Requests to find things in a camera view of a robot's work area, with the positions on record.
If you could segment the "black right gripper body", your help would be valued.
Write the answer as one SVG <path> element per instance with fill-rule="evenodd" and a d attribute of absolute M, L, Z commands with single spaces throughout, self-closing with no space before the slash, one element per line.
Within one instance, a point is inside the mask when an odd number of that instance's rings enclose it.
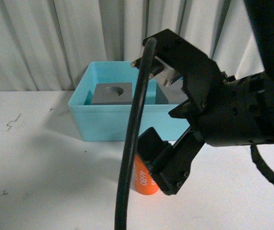
<path fill-rule="evenodd" d="M 169 115 L 187 119 L 214 147 L 274 144 L 274 80 L 264 73 L 250 75 L 211 94 L 200 114 L 184 102 Z"/>

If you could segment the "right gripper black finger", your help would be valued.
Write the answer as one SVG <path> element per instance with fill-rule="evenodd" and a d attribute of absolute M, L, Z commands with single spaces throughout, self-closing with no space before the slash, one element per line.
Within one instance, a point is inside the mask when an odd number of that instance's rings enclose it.
<path fill-rule="evenodd" d="M 155 159 L 155 181 L 165 195 L 178 193 L 190 175 L 193 159 L 202 147 L 201 133 L 188 130 Z"/>
<path fill-rule="evenodd" d="M 159 176 L 161 166 L 157 160 L 169 147 L 170 144 L 163 141 L 153 127 L 148 128 L 138 137 L 137 155 L 161 190 L 164 186 Z"/>

